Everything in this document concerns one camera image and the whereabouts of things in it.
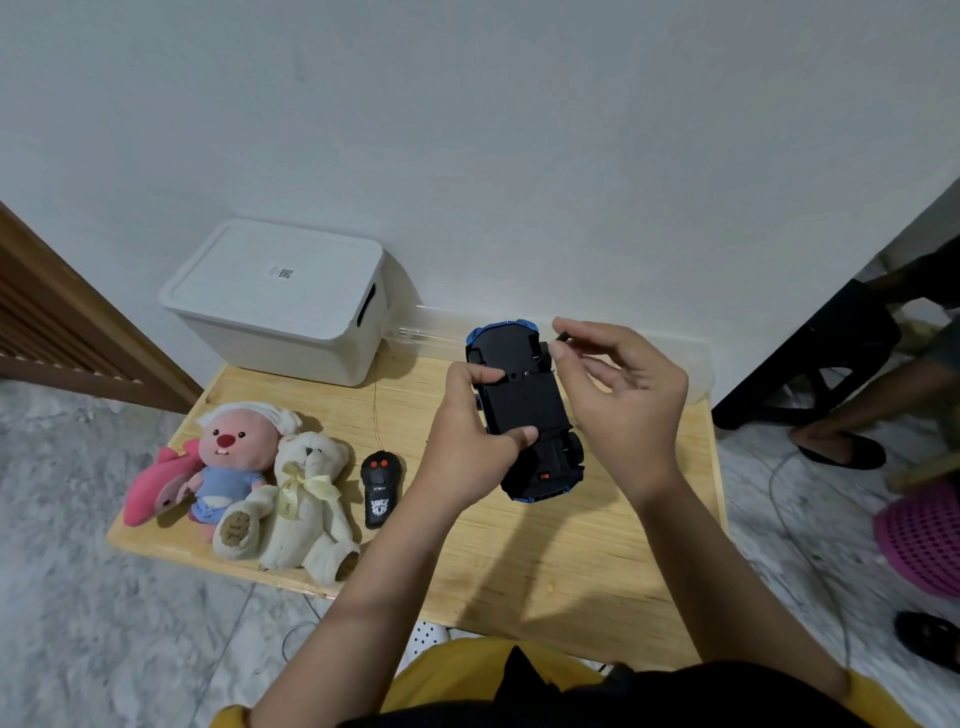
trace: white plastic item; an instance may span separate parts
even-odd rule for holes
[[[554,335],[550,317],[527,311],[464,313],[417,305],[397,306],[390,314],[390,320],[384,329],[384,338],[395,352],[463,361],[467,335],[473,329],[510,319],[533,322],[540,329],[540,338],[544,341]],[[687,404],[709,394],[713,386],[713,365],[707,342],[657,331],[641,330],[640,333],[686,371],[689,377]]]
[[[372,240],[229,220],[160,290],[228,364],[354,386],[387,311]]]

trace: white storage box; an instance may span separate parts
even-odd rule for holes
[[[372,240],[230,220],[160,291],[228,364],[354,386],[380,343],[383,249]]]

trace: white teddy bear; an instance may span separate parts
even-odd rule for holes
[[[231,560],[257,557],[266,569],[303,566],[319,586],[335,585],[344,559],[360,553],[333,485],[348,460],[345,446],[319,432],[282,438],[277,485],[257,488],[227,509],[213,550]]]

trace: pink stuffed fish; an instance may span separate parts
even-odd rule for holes
[[[124,525],[143,525],[180,502],[180,486],[204,467],[200,440],[187,440],[183,449],[183,455],[171,448],[161,449],[156,462],[133,480],[123,506]]]

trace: pink basket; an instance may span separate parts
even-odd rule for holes
[[[874,516],[874,537],[890,566],[928,594],[960,597],[957,490],[943,480],[895,500]]]

